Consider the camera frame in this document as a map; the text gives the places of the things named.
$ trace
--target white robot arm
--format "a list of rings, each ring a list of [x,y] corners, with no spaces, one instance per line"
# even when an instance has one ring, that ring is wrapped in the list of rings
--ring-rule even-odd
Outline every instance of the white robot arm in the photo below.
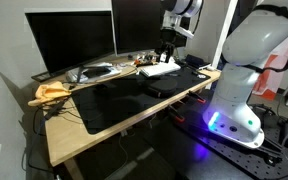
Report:
[[[247,148],[262,145],[261,122],[246,101],[270,52],[287,37],[288,0],[265,0],[227,38],[222,55],[229,63],[203,114],[211,132]]]
[[[181,18],[183,16],[192,17],[200,12],[203,0],[161,0],[161,3],[166,10],[161,28],[162,46],[156,49],[155,52],[159,55],[166,53],[165,62],[168,63],[174,52],[176,34],[179,33],[191,39],[194,37],[191,31],[180,26]]]
[[[201,11],[203,0],[161,0],[166,9],[162,29],[171,29],[190,39],[194,34],[180,27],[182,17],[192,17]]]

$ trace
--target black mouse pad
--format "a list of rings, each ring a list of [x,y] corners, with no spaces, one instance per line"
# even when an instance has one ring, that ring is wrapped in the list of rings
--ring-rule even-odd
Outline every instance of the black mouse pad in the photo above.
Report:
[[[178,86],[174,95],[210,78],[205,75],[206,77],[201,79],[193,75],[188,68],[171,74],[178,76],[164,75],[160,78],[177,80]],[[141,74],[132,74],[74,92],[73,101],[88,133],[101,132],[167,99],[145,94],[142,86],[145,79]]]

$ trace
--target black monitor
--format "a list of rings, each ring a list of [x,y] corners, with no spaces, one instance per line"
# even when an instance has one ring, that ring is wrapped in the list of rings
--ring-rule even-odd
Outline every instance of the black monitor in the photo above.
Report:
[[[160,47],[160,28],[164,10],[160,0],[112,0],[116,53],[123,54]],[[181,26],[188,29],[190,19]],[[186,37],[177,37],[176,47],[186,45]]]
[[[114,54],[111,11],[26,13],[26,17],[52,76]]]

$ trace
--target rag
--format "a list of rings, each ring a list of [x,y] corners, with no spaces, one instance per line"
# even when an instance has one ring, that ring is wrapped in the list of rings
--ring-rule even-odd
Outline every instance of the rag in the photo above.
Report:
[[[38,106],[57,98],[71,95],[71,91],[64,88],[59,81],[40,85],[35,93],[35,100],[29,101],[29,106]]]

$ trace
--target black cable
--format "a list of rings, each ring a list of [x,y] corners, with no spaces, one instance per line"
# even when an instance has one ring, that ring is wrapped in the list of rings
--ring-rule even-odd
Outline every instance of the black cable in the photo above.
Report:
[[[65,116],[59,116],[59,117],[64,118],[65,120],[70,121],[70,122],[72,122],[72,123],[76,123],[76,124],[84,124],[84,123],[79,123],[79,122],[76,122],[76,121],[74,121],[74,120],[68,119],[68,118],[65,117]]]
[[[38,112],[39,110],[42,110],[42,109],[39,108],[39,107],[37,107],[37,109],[36,109],[36,111],[35,111],[35,113],[34,113],[34,117],[33,117],[33,132],[34,132],[35,134],[37,134],[37,135],[40,135],[40,136],[46,136],[45,134],[41,134],[41,133],[37,133],[37,132],[36,132],[36,127],[35,127],[36,115],[37,115],[37,112]]]
[[[198,13],[198,18],[197,18],[197,21],[196,21],[196,24],[195,24],[195,28],[194,28],[194,30],[193,30],[193,34],[195,34],[196,29],[197,29],[197,27],[198,27],[198,24],[199,24],[199,22],[200,22],[200,18],[201,18],[201,13],[202,13],[203,6],[204,6],[204,0],[202,0],[201,9],[200,9],[200,12]]]
[[[253,108],[260,108],[267,112],[271,112],[272,115],[276,115],[276,113],[272,110],[271,107],[265,106],[264,104],[249,104],[248,106],[251,106]]]
[[[279,101],[278,101],[278,105],[277,105],[277,108],[276,108],[276,113],[277,113],[277,116],[278,117],[281,117],[280,116],[280,113],[279,113],[279,109],[280,109],[280,105],[281,105],[281,100],[283,99],[284,96],[282,96]]]
[[[33,152],[33,147],[34,145],[36,144],[36,140],[39,138],[39,136],[37,134],[40,134],[41,132],[41,129],[42,127],[44,127],[45,125],[45,122],[47,120],[49,120],[55,113],[57,113],[64,105],[64,103],[67,101],[68,99],[65,99],[63,101],[60,101],[59,103],[55,104],[52,108],[49,109],[49,111],[47,112],[47,114],[42,118],[41,120],[41,125],[40,127],[38,128],[37,130],[37,133],[34,134],[34,137],[33,137],[33,140],[32,140],[32,145],[29,149],[29,154],[28,154],[28,160],[27,160],[27,164],[30,168],[33,168],[33,169],[37,169],[37,170],[40,170],[40,171],[43,171],[43,172],[47,172],[47,173],[50,173],[50,174],[54,174],[52,171],[48,170],[48,169],[43,169],[43,168],[40,168],[40,167],[36,167],[34,165],[31,164],[31,157],[32,157],[32,152]]]
[[[71,101],[68,101],[72,106],[71,107],[68,107],[68,108],[65,108],[65,109],[71,109],[71,108],[75,108],[76,106],[74,106],[74,104],[71,102]]]
[[[40,127],[38,128],[38,130],[37,130],[37,133],[38,133],[38,134],[40,133],[42,127],[45,125],[45,122],[46,122],[46,119],[43,118],[42,121],[41,121],[41,125],[40,125]],[[28,154],[28,160],[27,160],[28,166],[29,166],[30,168],[33,168],[33,169],[36,169],[36,170],[40,170],[40,171],[43,171],[43,172],[47,172],[47,173],[50,173],[50,174],[54,174],[54,173],[53,173],[52,171],[50,171],[50,170],[43,169],[43,168],[40,168],[40,167],[36,167],[36,166],[34,166],[34,165],[31,164],[30,160],[31,160],[31,157],[32,157],[33,147],[34,147],[34,145],[35,145],[35,143],[36,143],[37,138],[39,138],[39,136],[38,136],[37,134],[35,134],[34,136],[35,136],[35,137],[34,137],[34,139],[33,139],[33,141],[32,141],[32,146],[30,147],[29,154]]]
[[[80,116],[78,116],[78,115],[76,115],[76,114],[73,114],[73,113],[71,113],[70,111],[63,111],[63,112],[60,112],[59,114],[65,114],[65,113],[69,113],[69,114],[71,114],[72,116],[74,116],[74,117],[76,117],[76,118],[82,119],[82,117],[80,117]],[[96,116],[96,117],[93,118],[93,119],[82,119],[82,120],[86,120],[86,121],[88,121],[88,122],[91,122],[91,121],[95,121],[96,119],[98,119],[98,118],[101,117],[102,115],[103,115],[103,113],[100,113],[98,116]],[[79,122],[75,122],[75,121],[73,121],[73,120],[70,120],[70,119],[68,119],[68,118],[66,118],[66,117],[64,117],[64,116],[60,116],[60,117],[66,119],[66,120],[68,120],[68,121],[72,121],[72,122],[74,122],[74,123],[83,124],[83,123],[79,123]]]

